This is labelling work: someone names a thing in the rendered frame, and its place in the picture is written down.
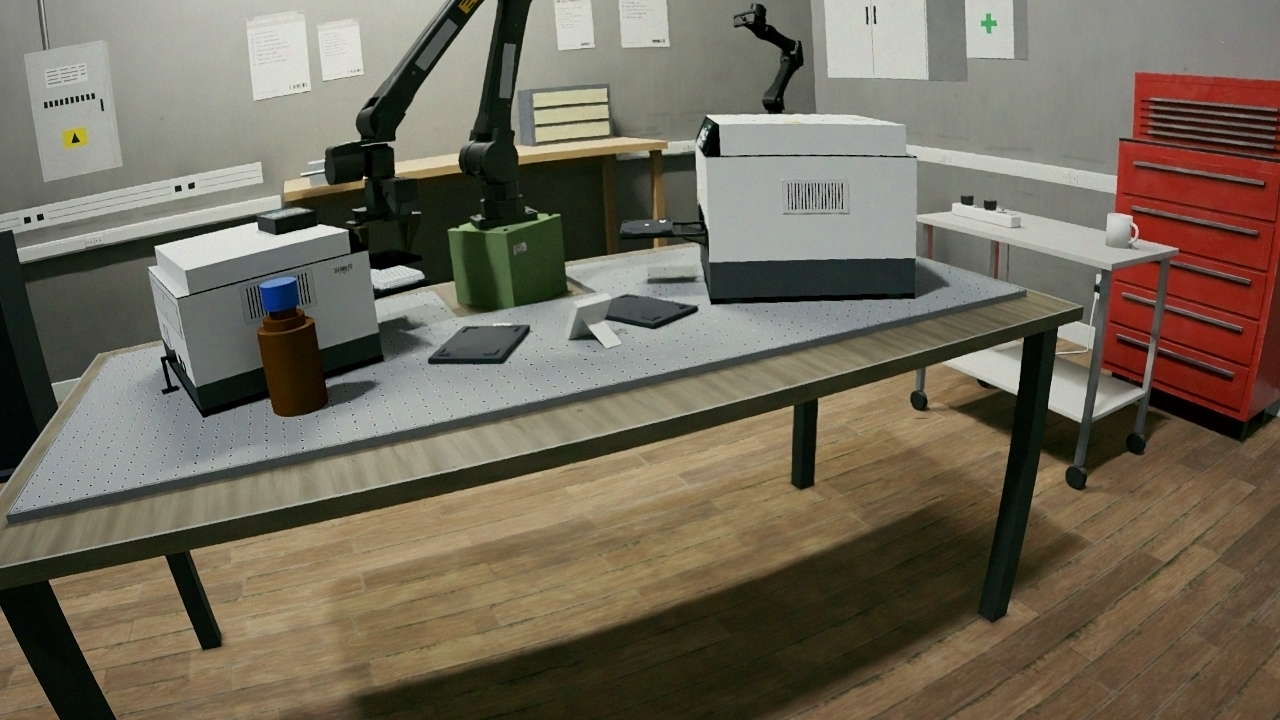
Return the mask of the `brown bottle with blue cap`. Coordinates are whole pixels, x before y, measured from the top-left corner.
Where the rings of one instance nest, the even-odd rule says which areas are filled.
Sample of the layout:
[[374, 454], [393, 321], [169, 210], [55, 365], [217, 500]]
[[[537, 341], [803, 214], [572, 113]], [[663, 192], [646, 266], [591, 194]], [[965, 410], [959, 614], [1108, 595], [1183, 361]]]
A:
[[296, 309], [300, 292], [294, 277], [260, 284], [269, 315], [257, 331], [262, 366], [278, 416], [302, 416], [324, 407], [329, 398], [312, 316]]

